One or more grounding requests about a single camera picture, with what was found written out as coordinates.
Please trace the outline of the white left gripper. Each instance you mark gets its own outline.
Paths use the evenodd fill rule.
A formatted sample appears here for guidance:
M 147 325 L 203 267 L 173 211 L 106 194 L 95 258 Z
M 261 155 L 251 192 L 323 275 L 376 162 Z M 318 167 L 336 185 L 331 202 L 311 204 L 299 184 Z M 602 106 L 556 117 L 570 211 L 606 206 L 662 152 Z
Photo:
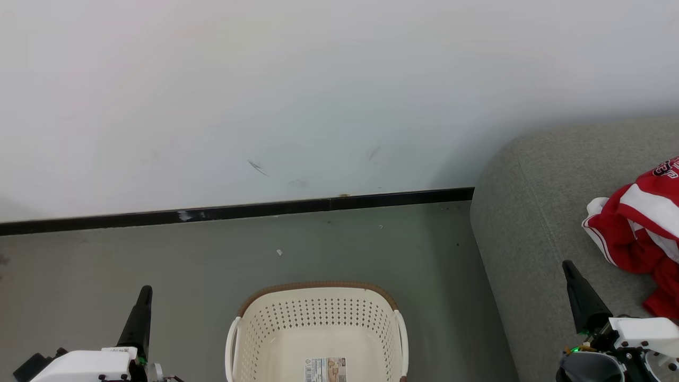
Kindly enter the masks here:
M 149 359 L 152 297 L 152 287 L 144 285 L 117 346 L 102 350 L 60 349 L 57 355 L 40 361 L 29 382 L 150 382 L 144 362 Z

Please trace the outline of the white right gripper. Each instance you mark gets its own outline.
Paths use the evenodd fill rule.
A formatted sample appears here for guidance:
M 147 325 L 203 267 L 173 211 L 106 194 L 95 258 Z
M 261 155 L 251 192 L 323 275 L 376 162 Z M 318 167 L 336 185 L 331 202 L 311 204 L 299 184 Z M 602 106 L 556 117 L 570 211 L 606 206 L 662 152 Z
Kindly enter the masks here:
M 562 263 L 576 332 L 596 353 L 614 357 L 623 382 L 660 382 L 653 362 L 679 371 L 679 326 L 667 318 L 611 317 L 611 311 L 569 259 Z

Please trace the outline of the red white striped garment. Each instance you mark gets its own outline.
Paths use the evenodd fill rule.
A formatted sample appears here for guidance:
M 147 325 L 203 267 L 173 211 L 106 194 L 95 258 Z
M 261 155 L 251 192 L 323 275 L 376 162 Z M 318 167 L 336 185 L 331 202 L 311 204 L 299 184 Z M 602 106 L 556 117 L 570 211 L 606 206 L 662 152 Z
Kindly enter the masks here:
M 679 180 L 641 180 L 587 206 L 585 232 L 630 273 L 679 270 Z

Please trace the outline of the grey fabric sofa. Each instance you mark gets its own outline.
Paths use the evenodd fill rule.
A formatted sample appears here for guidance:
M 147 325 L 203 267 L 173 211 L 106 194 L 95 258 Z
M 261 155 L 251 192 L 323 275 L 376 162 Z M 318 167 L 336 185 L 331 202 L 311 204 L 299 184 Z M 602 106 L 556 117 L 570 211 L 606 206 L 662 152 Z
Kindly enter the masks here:
M 582 341 L 562 262 L 613 314 L 647 317 L 656 285 L 609 264 L 581 226 L 586 206 L 679 155 L 679 116 L 549 128 L 510 143 L 482 172 L 471 224 L 520 382 L 554 382 Z

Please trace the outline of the black baseboard strip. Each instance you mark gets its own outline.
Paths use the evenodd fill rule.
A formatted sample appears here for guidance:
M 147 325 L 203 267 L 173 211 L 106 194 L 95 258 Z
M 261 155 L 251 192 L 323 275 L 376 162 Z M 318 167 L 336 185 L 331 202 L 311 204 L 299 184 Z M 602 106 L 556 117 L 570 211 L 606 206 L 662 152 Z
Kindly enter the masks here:
M 0 223 L 0 237 L 107 228 L 153 227 L 154 225 L 173 223 L 470 201 L 473 198 L 474 189 L 433 189 L 410 193 L 368 194 L 250 205 L 213 206 L 191 210 L 148 211 L 79 218 L 3 222 Z

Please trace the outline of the cream perforated laundry basket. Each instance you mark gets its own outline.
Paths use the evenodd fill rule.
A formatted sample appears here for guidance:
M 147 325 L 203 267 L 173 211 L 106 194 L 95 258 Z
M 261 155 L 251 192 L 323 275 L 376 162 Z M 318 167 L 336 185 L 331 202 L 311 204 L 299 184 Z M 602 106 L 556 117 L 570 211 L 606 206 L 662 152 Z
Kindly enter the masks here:
M 225 342 L 227 382 L 303 382 L 307 358 L 344 357 L 347 382 L 409 382 L 397 302 L 358 281 L 264 288 L 242 303 Z

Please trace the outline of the paper label sticker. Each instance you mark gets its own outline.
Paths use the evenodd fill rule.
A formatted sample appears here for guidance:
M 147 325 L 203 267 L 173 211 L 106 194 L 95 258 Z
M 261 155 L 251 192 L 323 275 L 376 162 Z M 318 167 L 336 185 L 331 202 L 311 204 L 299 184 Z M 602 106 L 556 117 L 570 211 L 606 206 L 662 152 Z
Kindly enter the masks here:
M 346 358 L 305 359 L 303 382 L 349 382 Z

